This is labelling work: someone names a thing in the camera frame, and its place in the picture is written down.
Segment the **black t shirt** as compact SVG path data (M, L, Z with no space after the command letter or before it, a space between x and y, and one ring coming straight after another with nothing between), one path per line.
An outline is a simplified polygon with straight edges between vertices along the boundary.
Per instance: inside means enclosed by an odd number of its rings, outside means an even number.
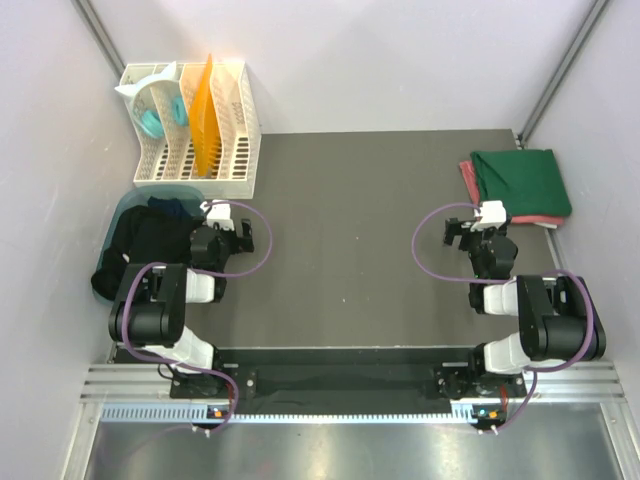
M190 235L202 219L169 215L157 208L134 206L119 217L100 267L91 277L95 293L113 301L129 264L191 262Z

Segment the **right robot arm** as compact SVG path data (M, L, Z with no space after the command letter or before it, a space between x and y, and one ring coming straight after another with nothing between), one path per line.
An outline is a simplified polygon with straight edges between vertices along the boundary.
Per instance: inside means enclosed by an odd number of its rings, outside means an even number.
M477 394L503 394L519 387L522 373L544 361L571 360L582 348L582 359L601 358L606 336L583 278L566 274L553 278L518 275L511 270L518 247L507 237L507 226L478 227L472 221L445 221L443 243L460 239L468 254L475 281L469 287L469 304L478 314L512 316L518 331L504 339L479 344L463 367L443 366L435 372L439 392L449 399Z

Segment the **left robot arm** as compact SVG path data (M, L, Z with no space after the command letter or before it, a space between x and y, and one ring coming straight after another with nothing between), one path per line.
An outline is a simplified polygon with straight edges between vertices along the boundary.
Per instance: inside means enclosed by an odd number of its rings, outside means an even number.
M252 253L251 221L218 220L191 232L187 262L177 261L150 268L133 281L143 268L131 264L116 294L109 319L109 334L117 342L128 339L135 351L150 356L161 378L171 382L175 399L205 399L227 393L227 381L217 347L200 339L186 326L186 306L218 303L227 280L219 275L233 255Z

